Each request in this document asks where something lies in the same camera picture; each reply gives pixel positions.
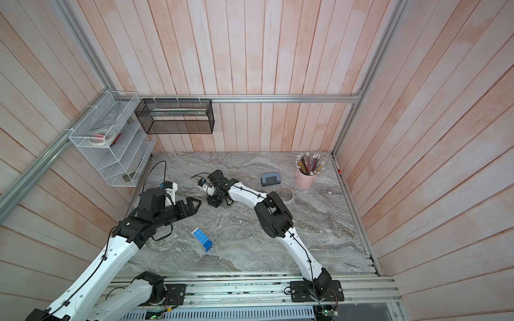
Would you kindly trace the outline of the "light blue long lego brick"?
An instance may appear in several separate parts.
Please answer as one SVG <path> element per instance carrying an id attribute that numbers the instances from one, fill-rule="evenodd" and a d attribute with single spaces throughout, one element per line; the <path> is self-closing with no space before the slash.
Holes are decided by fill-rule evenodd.
<path id="1" fill-rule="evenodd" d="M 213 242 L 200 228 L 195 228 L 195 230 L 192 231 L 192 235 L 202 245 L 205 252 L 209 252 L 212 249 Z"/>

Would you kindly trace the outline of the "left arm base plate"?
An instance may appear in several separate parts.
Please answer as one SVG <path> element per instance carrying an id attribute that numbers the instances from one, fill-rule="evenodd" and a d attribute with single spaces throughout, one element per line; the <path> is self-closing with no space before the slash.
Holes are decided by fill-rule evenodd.
<path id="1" fill-rule="evenodd" d="M 156 284 L 151 290 L 150 299 L 145 305 L 181 306 L 186 294 L 186 284 Z"/>

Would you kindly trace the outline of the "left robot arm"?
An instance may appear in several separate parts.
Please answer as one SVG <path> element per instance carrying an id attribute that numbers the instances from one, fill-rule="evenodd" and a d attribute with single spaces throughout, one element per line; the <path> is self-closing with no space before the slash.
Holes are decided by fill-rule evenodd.
<path id="1" fill-rule="evenodd" d="M 175 200 L 174 190 L 152 188 L 142 192 L 139 206 L 114 227 L 106 246 L 78 279 L 45 310 L 34 309 L 28 320 L 119 320 L 142 304 L 180 304 L 167 289 L 163 276 L 143 272 L 121 292 L 103 303 L 103 295 L 121 268 L 154 237 L 160 227 L 191 217 L 202 202 Z"/>

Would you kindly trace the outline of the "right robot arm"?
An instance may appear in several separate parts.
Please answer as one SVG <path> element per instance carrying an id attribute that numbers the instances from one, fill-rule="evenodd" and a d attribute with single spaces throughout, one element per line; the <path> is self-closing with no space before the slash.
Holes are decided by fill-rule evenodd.
<path id="1" fill-rule="evenodd" d="M 202 179 L 198 185 L 206 192 L 209 205 L 217 208 L 223 202 L 231 205 L 242 203 L 256 212 L 264 232 L 271 238 L 277 238 L 292 256 L 308 283 L 307 289 L 316 299 L 321 299 L 332 283 L 330 273 L 312 256 L 293 223 L 289 211 L 280 195 L 274 191 L 261 193 L 236 179 L 227 179 L 223 172 L 216 170 Z"/>

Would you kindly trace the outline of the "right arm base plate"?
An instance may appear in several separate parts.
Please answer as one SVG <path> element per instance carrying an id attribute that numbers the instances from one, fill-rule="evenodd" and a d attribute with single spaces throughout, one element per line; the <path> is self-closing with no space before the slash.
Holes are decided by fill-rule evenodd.
<path id="1" fill-rule="evenodd" d="M 289 283 L 290 296 L 293 302 L 343 302 L 345 300 L 340 281 L 332 280 L 329 285 L 318 288 L 312 282 L 292 281 Z"/>

